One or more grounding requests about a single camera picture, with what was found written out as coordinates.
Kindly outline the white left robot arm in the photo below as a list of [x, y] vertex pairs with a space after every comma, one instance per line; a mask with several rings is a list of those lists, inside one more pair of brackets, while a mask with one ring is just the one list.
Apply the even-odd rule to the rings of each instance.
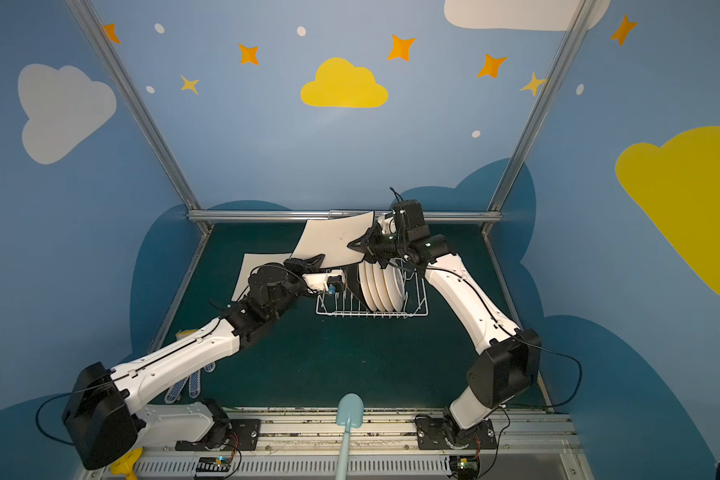
[[82, 465], [96, 470], [118, 460], [146, 433], [137, 413], [159, 393], [268, 335], [288, 308], [313, 293], [304, 276], [316, 273], [324, 258], [261, 265], [240, 300], [193, 334], [109, 369], [100, 362], [84, 368], [61, 415]]

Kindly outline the cream square plate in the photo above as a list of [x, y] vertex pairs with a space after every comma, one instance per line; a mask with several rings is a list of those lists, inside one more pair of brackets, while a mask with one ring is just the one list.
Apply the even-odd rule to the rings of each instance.
[[291, 256], [290, 253], [279, 253], [279, 254], [256, 254], [256, 253], [245, 253], [242, 259], [242, 264], [238, 273], [237, 283], [231, 296], [232, 301], [237, 301], [243, 291], [248, 287], [248, 278], [255, 272], [260, 266], [267, 263], [280, 263]]
[[374, 220], [373, 212], [332, 220], [308, 220], [291, 257], [308, 260], [323, 255], [323, 269], [358, 263], [364, 254], [350, 249], [348, 244], [363, 237]]

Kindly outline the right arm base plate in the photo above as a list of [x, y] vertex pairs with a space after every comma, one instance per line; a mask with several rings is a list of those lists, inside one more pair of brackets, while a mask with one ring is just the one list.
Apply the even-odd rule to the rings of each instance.
[[414, 424], [420, 450], [495, 450], [498, 446], [497, 433], [487, 419], [463, 429], [449, 416], [417, 415]]

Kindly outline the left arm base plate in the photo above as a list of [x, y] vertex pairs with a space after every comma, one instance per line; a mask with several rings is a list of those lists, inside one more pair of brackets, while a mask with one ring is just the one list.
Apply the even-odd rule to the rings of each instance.
[[260, 419], [216, 420], [199, 440], [178, 441], [176, 451], [254, 451], [261, 428]]

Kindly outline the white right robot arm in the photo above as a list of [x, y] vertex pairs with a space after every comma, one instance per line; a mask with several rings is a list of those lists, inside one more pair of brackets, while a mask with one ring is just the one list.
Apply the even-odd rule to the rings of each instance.
[[431, 235], [426, 227], [385, 233], [376, 225], [348, 248], [379, 265], [393, 258], [407, 261], [440, 293], [468, 333], [478, 358], [467, 372], [464, 392], [448, 407], [446, 417], [456, 429], [474, 427], [536, 383], [541, 338], [532, 329], [521, 329], [493, 303], [444, 236]]

